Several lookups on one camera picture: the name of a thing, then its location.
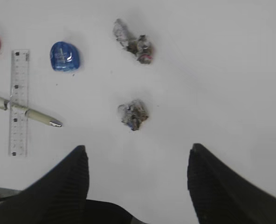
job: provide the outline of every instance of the pen tip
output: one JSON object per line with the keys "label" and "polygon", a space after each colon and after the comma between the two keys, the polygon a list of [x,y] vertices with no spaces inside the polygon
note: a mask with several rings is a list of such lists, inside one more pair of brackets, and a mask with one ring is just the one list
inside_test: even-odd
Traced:
{"label": "pen tip", "polygon": [[49,122],[49,124],[53,127],[62,127],[62,122],[58,121],[58,120],[51,120]]}

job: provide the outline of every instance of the crumpled wrapper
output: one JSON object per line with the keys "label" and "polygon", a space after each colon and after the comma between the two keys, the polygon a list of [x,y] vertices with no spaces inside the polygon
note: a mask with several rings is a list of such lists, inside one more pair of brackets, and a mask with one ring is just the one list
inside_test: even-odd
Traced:
{"label": "crumpled wrapper", "polygon": [[127,125],[132,131],[139,130],[142,122],[149,117],[146,106],[139,99],[120,105],[118,112],[121,115],[121,122]]}
{"label": "crumpled wrapper", "polygon": [[139,38],[134,37],[121,19],[115,21],[113,34],[123,48],[135,55],[141,64],[152,62],[153,47],[146,35],[141,35]]}

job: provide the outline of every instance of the blue object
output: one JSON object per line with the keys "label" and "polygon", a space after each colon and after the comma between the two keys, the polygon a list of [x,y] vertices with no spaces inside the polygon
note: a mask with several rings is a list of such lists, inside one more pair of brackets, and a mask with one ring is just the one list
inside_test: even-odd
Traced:
{"label": "blue object", "polygon": [[73,71],[80,67],[77,48],[66,42],[57,42],[52,46],[50,60],[55,71]]}

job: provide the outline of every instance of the white surface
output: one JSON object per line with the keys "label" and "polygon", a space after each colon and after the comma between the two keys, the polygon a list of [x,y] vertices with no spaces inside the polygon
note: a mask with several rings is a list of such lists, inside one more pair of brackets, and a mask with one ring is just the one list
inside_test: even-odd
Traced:
{"label": "white surface", "polygon": [[[118,17],[149,35],[152,65],[115,42]],[[11,50],[31,49],[29,105],[65,124],[30,121],[28,158],[15,159],[0,110],[0,187],[27,187],[84,144],[89,198],[148,223],[195,224],[186,167],[200,142],[276,196],[276,0],[0,0],[0,37],[0,96],[9,97]],[[49,51],[62,40],[80,49],[78,72],[52,71]],[[133,98],[151,116],[137,132],[116,115]]]}

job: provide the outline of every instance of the ruler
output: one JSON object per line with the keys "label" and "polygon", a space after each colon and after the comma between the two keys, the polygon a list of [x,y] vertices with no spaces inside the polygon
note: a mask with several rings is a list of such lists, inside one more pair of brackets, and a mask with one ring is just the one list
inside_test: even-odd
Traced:
{"label": "ruler", "polygon": [[25,110],[13,104],[28,107],[29,53],[28,49],[12,51],[9,155],[13,157],[27,156],[28,119]]}

